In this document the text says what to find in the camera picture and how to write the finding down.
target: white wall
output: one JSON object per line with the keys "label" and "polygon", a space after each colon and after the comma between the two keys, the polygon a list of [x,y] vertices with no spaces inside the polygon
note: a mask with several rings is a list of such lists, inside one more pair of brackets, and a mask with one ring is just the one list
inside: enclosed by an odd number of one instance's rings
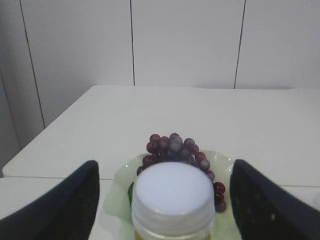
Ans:
{"label": "white wall", "polygon": [[18,139],[0,77],[0,177],[2,168],[19,151]]}
{"label": "white wall", "polygon": [[[136,85],[234,86],[244,0],[132,0],[132,22],[130,0],[21,3],[24,19],[19,0],[0,1],[21,147],[92,85],[133,85],[133,71]],[[236,87],[320,88],[319,23],[319,0],[247,0]]]}
{"label": "white wall", "polygon": [[23,0],[45,125],[92,85],[133,85],[130,0]]}
{"label": "white wall", "polygon": [[320,1],[247,0],[236,88],[320,88]]}
{"label": "white wall", "polygon": [[23,148],[44,124],[19,0],[0,0],[0,75]]}
{"label": "white wall", "polygon": [[133,0],[136,85],[233,88],[244,0]]}

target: grape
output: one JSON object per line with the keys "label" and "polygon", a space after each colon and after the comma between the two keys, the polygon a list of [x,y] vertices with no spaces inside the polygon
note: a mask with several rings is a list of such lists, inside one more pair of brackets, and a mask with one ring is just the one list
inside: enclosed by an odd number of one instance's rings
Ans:
{"label": "grape", "polygon": [[219,191],[221,191],[223,193],[226,191],[225,185],[222,182],[219,182],[219,181],[215,182],[213,184],[213,187],[214,187],[215,191],[219,190]]}
{"label": "grape", "polygon": [[140,174],[144,169],[145,169],[144,166],[138,167],[137,170],[136,170],[136,175],[139,176],[139,174]]}
{"label": "grape", "polygon": [[171,133],[171,134],[170,134],[169,139],[170,139],[170,140],[173,140],[175,137],[180,137],[180,136],[179,136],[178,133],[175,133],[175,132],[174,132],[174,133]]}
{"label": "grape", "polygon": [[226,210],[226,208],[227,208],[227,204],[226,204],[225,201],[223,201],[223,202],[221,202],[221,203],[219,203],[219,204],[216,204],[216,205],[214,205],[214,206],[215,206],[215,210],[216,210],[217,213],[222,213],[222,212],[224,212],[224,211]]}
{"label": "grape", "polygon": [[160,151],[165,152],[168,149],[169,146],[169,139],[167,139],[168,137],[161,137],[158,140],[158,148]]}
{"label": "grape", "polygon": [[191,155],[191,153],[183,146],[180,150],[180,153],[179,153],[180,157],[182,158],[186,158],[186,157],[189,157]]}
{"label": "grape", "polygon": [[146,145],[146,150],[149,153],[155,153],[158,150],[158,144],[155,141],[150,141]]}
{"label": "grape", "polygon": [[171,150],[168,150],[168,158],[170,159],[170,160],[174,160],[174,159],[176,159],[178,156],[177,156],[177,153],[176,152],[173,152],[173,151],[171,151]]}
{"label": "grape", "polygon": [[178,140],[171,140],[169,143],[169,149],[175,153],[180,151],[181,146],[182,145]]}
{"label": "grape", "polygon": [[219,190],[214,191],[214,204],[221,204],[225,200],[224,193]]}
{"label": "grape", "polygon": [[201,161],[198,161],[198,165],[202,171],[207,171],[210,168],[210,162],[207,159],[203,159]]}
{"label": "grape", "polygon": [[162,162],[163,160],[168,159],[168,154],[165,153],[165,152],[162,152],[162,151],[158,151],[158,152],[155,153],[155,159],[158,162]]}
{"label": "grape", "polygon": [[146,155],[142,159],[142,165],[147,168],[155,163],[155,160],[151,155]]}
{"label": "grape", "polygon": [[197,144],[195,144],[193,147],[193,153],[197,153],[197,152],[199,152],[199,147]]}
{"label": "grape", "polygon": [[213,171],[208,170],[206,171],[206,175],[208,176],[208,178],[210,178],[212,181],[215,180],[215,174]]}
{"label": "grape", "polygon": [[160,135],[159,134],[152,134],[149,138],[150,142],[157,142],[160,139]]}
{"label": "grape", "polygon": [[180,136],[173,136],[170,138],[170,141],[177,140],[182,145],[184,142],[182,141],[182,138]]}
{"label": "grape", "polygon": [[186,138],[185,140],[184,140],[184,145],[187,147],[188,145],[195,145],[196,144],[196,142],[195,142],[195,140],[193,140],[192,138]]}
{"label": "grape", "polygon": [[167,136],[162,136],[162,137],[160,137],[161,139],[165,139],[165,140],[167,140],[168,142],[169,142],[169,138],[167,137]]}
{"label": "grape", "polygon": [[187,158],[183,159],[181,162],[182,162],[182,163],[185,163],[185,164],[192,165],[192,163],[193,163],[193,158],[192,158],[192,156],[188,156]]}
{"label": "grape", "polygon": [[194,158],[194,156],[191,156],[191,157],[192,157],[192,164],[191,165],[198,168],[199,166],[198,166],[197,160]]}
{"label": "grape", "polygon": [[196,153],[195,153],[195,160],[197,160],[198,163],[199,163],[200,161],[206,159],[206,158],[207,158],[207,156],[206,156],[205,153],[202,152],[202,151],[199,151],[199,152],[196,152]]}

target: white table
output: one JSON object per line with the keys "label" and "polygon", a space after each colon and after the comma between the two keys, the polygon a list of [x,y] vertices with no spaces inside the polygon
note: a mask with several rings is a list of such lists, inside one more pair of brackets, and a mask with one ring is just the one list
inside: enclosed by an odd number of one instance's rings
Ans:
{"label": "white table", "polygon": [[[0,219],[14,213],[52,189],[62,179],[49,178],[0,178]],[[119,240],[121,222],[103,210],[111,180],[100,181],[100,199],[89,240]]]}
{"label": "white table", "polygon": [[152,133],[193,137],[280,185],[320,186],[320,89],[94,86],[4,168],[65,178],[86,160],[101,179],[146,151]]}

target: green leaf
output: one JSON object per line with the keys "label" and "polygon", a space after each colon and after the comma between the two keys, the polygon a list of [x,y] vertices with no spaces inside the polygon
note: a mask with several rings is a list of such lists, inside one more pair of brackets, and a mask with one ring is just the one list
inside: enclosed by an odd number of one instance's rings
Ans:
{"label": "green leaf", "polygon": [[128,189],[130,208],[131,208],[131,203],[132,203],[132,193],[133,193],[133,190],[134,190],[134,184],[135,183],[132,182],[131,185],[129,186],[129,189]]}

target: bottle cap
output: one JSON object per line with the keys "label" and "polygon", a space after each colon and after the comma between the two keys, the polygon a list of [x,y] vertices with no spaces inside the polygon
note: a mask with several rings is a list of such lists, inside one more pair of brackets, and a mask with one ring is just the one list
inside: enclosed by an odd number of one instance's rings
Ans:
{"label": "bottle cap", "polygon": [[137,178],[131,207],[133,224],[145,239],[204,239],[215,215],[213,185],[194,166],[158,163]]}

